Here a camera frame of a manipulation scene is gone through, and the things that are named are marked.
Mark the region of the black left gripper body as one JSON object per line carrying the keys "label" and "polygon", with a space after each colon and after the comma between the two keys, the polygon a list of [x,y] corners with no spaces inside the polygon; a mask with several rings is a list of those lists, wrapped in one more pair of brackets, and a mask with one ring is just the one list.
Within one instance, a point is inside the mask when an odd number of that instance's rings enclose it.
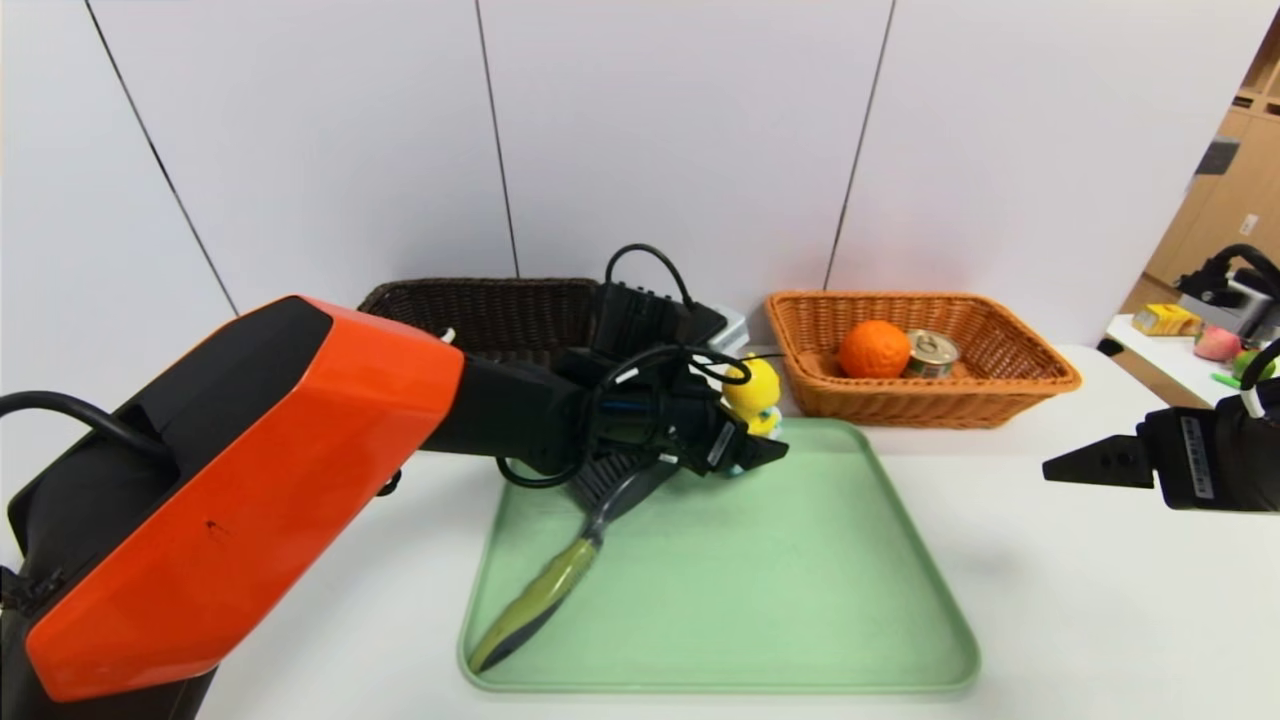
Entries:
{"label": "black left gripper body", "polygon": [[660,396],[660,456],[700,477],[733,464],[744,432],[721,391],[704,380],[677,384]]}

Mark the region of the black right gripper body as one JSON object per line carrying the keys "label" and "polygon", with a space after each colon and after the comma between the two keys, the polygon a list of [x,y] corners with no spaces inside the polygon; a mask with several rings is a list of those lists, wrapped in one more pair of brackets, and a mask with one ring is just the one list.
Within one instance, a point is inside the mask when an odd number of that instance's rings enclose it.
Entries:
{"label": "black right gripper body", "polygon": [[1165,503],[1174,510],[1276,512],[1279,428],[1228,409],[1167,407],[1137,427]]}

